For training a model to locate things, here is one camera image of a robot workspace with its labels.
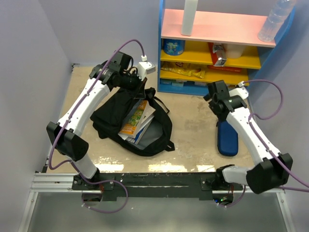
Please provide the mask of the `white coffee cover book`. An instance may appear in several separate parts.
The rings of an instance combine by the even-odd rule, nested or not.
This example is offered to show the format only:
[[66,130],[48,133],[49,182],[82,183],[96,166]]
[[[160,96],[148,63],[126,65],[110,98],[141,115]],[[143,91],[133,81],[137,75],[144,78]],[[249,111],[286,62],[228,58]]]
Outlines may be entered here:
[[[154,112],[155,112],[155,109],[154,109],[153,107],[151,107],[150,104],[149,104],[149,107],[148,107],[148,109],[147,109],[147,111],[146,111],[146,113],[145,113],[144,119],[142,120],[142,123],[141,123],[141,126],[140,126],[139,130],[141,129],[141,127],[142,127],[142,125],[143,125],[144,123],[146,123],[148,120],[150,120],[150,118],[154,115]],[[118,133],[118,135],[119,135],[123,140],[125,140],[125,139],[127,138],[127,136],[120,135],[119,133]]]

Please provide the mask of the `black student backpack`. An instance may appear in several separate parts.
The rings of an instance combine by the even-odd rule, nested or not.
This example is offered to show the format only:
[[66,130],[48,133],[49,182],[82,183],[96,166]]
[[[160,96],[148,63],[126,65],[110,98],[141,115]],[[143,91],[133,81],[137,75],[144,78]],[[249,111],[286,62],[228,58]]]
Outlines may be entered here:
[[140,95],[155,109],[154,118],[146,129],[138,144],[126,141],[118,135],[125,118],[139,101],[135,90],[120,88],[90,117],[93,128],[101,139],[110,138],[126,150],[141,156],[152,157],[163,151],[175,150],[174,143],[170,140],[172,134],[172,121],[168,115],[169,109],[155,96],[156,90],[151,87]]

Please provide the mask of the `orange treehouse book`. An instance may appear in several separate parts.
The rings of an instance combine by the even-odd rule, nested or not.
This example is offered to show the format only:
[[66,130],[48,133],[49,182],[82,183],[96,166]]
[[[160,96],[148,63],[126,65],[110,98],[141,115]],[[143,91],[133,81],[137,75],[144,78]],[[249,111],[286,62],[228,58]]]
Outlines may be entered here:
[[147,100],[139,101],[131,110],[128,119],[124,120],[124,124],[119,131],[120,135],[134,138],[139,131],[142,120],[149,107]]

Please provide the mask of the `blue pencil case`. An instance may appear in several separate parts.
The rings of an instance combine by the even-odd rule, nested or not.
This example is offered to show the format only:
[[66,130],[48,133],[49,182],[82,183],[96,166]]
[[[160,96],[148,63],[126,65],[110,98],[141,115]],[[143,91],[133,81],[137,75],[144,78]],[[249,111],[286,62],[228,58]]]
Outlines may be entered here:
[[217,122],[217,148],[221,155],[233,157],[239,151],[238,133],[227,121]]

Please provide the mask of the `blue cartoon book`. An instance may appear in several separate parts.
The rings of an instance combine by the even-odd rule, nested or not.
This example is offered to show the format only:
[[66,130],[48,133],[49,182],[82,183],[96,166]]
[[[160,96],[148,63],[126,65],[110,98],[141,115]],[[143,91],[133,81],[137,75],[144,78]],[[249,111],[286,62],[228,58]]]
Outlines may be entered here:
[[150,126],[151,122],[152,122],[152,119],[150,119],[146,123],[144,123],[142,125],[141,129],[139,130],[139,132],[137,133],[137,135],[134,138],[127,137],[126,141],[137,145],[139,143],[140,139],[142,138],[142,136],[144,135],[144,133],[146,132],[146,130],[148,129],[148,127]]

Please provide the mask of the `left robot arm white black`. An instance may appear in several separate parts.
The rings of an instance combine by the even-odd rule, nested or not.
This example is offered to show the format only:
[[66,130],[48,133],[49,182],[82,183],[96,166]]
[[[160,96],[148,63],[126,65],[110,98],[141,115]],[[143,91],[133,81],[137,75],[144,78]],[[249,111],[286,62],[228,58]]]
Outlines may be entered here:
[[96,189],[101,184],[100,171],[87,153],[89,144],[81,135],[99,103],[115,87],[139,88],[147,79],[147,73],[155,69],[146,55],[141,56],[137,66],[130,67],[131,60],[131,56],[116,51],[109,60],[95,66],[70,109],[57,122],[48,123],[46,130],[52,144],[49,170],[68,163],[88,189]]

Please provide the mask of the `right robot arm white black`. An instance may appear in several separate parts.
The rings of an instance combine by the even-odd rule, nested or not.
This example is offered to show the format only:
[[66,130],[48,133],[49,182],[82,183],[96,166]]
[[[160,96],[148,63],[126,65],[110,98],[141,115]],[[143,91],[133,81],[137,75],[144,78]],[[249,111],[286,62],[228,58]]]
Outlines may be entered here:
[[241,137],[251,154],[253,167],[227,165],[216,170],[214,184],[221,190],[232,184],[248,186],[255,194],[285,185],[290,176],[293,159],[281,153],[263,134],[253,119],[245,99],[248,98],[244,82],[229,90],[223,80],[208,83],[204,96],[209,108],[220,122],[226,121]]

